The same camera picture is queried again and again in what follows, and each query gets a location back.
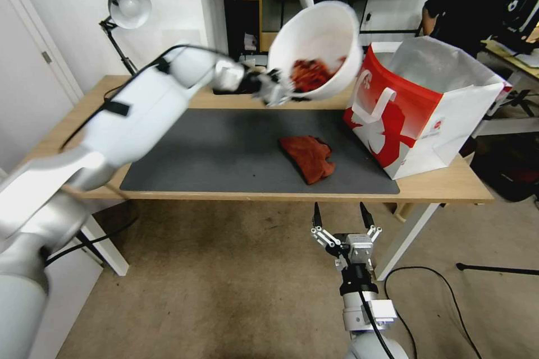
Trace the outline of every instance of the desk lamp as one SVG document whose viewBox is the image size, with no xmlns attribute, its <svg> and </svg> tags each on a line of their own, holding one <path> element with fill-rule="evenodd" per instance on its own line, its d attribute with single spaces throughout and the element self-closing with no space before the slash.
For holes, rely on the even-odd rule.
<svg viewBox="0 0 539 359">
<path fill-rule="evenodd" d="M 152 2 L 150 0 L 108 0 L 109 16 L 99 23 L 131 76 L 134 76 L 138 69 L 124 55 L 112 36 L 112 30 L 116 27 L 125 29 L 138 28 L 148 20 L 151 10 Z"/>
</svg>

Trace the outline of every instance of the bag handle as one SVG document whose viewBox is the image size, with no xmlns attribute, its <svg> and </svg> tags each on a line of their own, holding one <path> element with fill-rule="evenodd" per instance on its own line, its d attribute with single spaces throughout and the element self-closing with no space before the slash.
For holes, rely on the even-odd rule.
<svg viewBox="0 0 539 359">
<path fill-rule="evenodd" d="M 354 86 L 354 102 L 352 104 L 352 111 L 359 116 L 359 118 L 365 122 L 365 123 L 373 123 L 376 121 L 379 121 L 382 118 L 382 114 L 384 110 L 386 109 L 387 103 L 389 101 L 395 100 L 395 97 L 397 93 L 390 89 L 389 87 L 385 87 L 382 91 L 382 94 L 380 94 L 380 97 L 378 98 L 378 102 L 372 109 L 372 112 L 369 113 L 363 109 L 361 105 L 357 102 L 357 94 L 358 90 L 361 87 L 361 83 L 367 75 L 371 74 L 368 70 L 364 70 L 358 77 L 357 81 L 355 82 Z"/>
</svg>

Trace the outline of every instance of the white bowl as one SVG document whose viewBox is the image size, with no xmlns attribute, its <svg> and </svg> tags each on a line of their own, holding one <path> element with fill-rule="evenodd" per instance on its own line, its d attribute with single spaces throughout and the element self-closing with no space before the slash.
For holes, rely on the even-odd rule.
<svg viewBox="0 0 539 359">
<path fill-rule="evenodd" d="M 269 48 L 268 70 L 281 71 L 284 80 L 298 59 L 320 58 L 331 70 L 346 60 L 323 86 L 296 98 L 326 99 L 343 91 L 358 73 L 363 50 L 359 44 L 359 22 L 355 11 L 345 3 L 326 1 L 305 8 L 279 31 Z"/>
</svg>

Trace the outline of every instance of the door hinge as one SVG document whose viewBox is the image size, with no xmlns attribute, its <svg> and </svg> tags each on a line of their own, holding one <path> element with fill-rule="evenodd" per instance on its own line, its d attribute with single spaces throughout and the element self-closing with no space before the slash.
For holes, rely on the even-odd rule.
<svg viewBox="0 0 539 359">
<path fill-rule="evenodd" d="M 43 59 L 45 59 L 48 65 L 52 63 L 52 59 L 47 52 L 41 52 L 41 56 L 43 56 Z"/>
</svg>

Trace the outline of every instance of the lamp shade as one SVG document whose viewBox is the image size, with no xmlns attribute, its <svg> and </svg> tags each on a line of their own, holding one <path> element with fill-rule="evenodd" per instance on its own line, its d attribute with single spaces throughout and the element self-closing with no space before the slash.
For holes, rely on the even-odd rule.
<svg viewBox="0 0 539 359">
<path fill-rule="evenodd" d="M 144 24 L 152 11 L 150 0 L 108 0 L 108 11 L 114 23 L 134 29 Z"/>
</svg>

